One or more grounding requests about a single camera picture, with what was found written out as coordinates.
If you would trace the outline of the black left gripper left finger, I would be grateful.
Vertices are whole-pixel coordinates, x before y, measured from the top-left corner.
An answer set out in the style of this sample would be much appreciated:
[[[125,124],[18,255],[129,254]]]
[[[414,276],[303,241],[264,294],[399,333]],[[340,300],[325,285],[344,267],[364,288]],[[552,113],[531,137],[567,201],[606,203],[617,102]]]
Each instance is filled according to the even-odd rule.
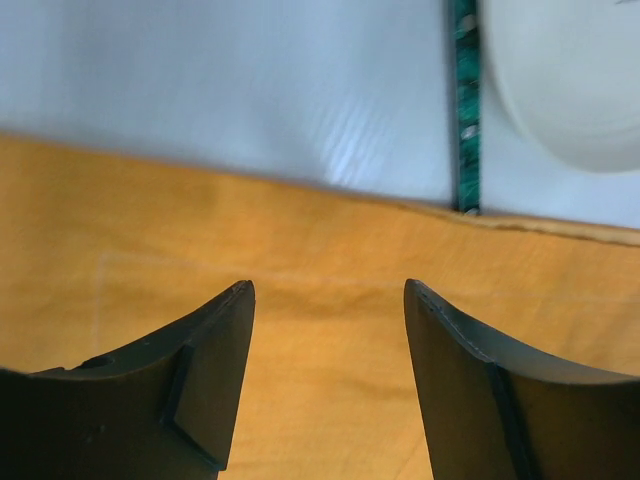
[[[1,372],[5,479],[214,479],[227,468],[255,289],[76,368]]]

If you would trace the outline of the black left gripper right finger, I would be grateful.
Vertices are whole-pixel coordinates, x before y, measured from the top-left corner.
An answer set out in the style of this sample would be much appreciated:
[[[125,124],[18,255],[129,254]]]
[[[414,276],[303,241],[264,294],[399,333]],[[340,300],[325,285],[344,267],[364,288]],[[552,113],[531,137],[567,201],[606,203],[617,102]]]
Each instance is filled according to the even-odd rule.
[[[533,348],[417,280],[406,332],[437,479],[635,479],[639,380]]]

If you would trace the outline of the orange cartoon print cloth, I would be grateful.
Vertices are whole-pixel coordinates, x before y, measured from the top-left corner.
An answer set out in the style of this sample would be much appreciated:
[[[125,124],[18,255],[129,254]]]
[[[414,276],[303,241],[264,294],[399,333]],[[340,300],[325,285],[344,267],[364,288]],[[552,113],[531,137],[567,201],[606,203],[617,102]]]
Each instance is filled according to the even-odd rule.
[[[403,318],[423,281],[552,354],[639,371],[639,249],[1,140],[1,363],[74,367],[251,280],[229,479],[427,479]]]

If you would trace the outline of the fork with teal handle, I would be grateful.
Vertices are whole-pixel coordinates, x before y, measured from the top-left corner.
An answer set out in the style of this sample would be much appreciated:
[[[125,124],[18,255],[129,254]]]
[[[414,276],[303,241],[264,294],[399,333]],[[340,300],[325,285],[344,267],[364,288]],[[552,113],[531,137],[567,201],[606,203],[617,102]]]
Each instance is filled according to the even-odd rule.
[[[481,211],[481,77],[482,52],[478,3],[445,3],[446,35],[451,57],[455,209],[465,215]]]

